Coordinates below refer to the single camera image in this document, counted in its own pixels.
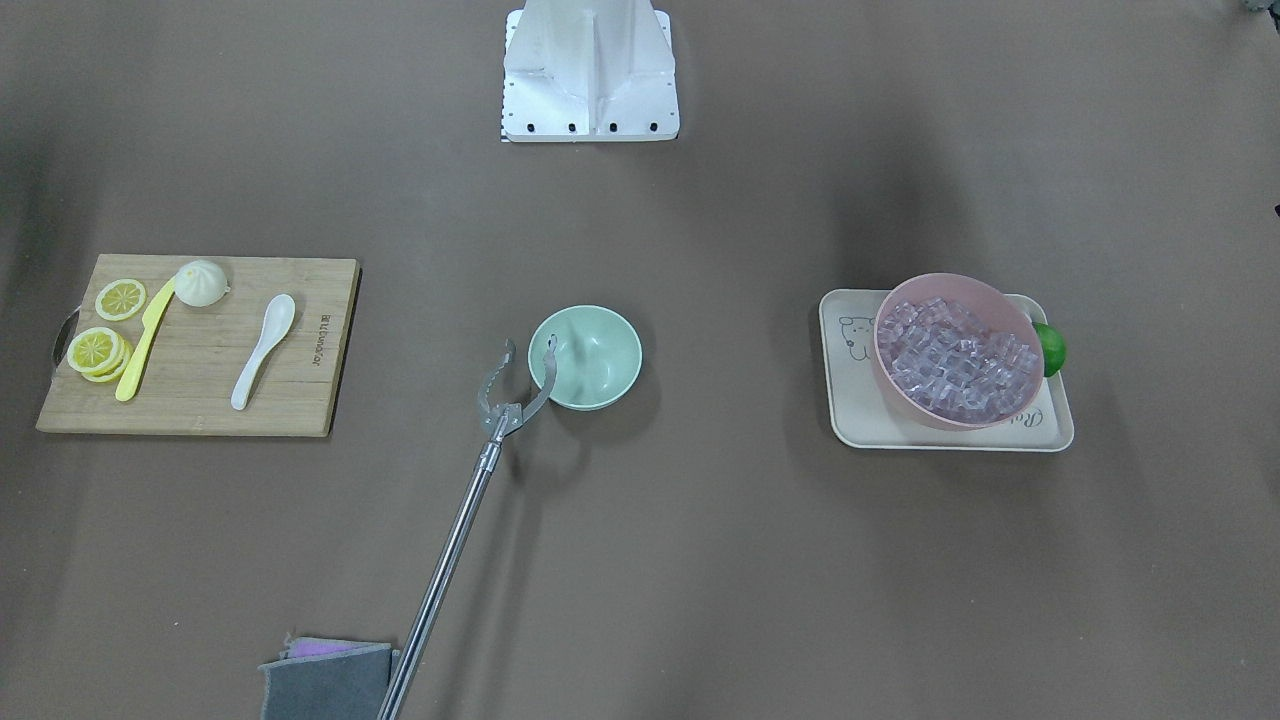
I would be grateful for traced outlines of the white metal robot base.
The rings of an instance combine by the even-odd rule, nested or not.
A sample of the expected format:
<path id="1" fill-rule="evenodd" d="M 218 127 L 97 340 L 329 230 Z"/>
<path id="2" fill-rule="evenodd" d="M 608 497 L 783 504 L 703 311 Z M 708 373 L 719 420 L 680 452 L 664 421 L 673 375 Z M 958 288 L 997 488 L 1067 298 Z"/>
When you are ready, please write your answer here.
<path id="1" fill-rule="evenodd" d="M 506 142 L 678 137 L 672 23 L 649 1 L 527 1 L 506 18 L 504 51 Z"/>

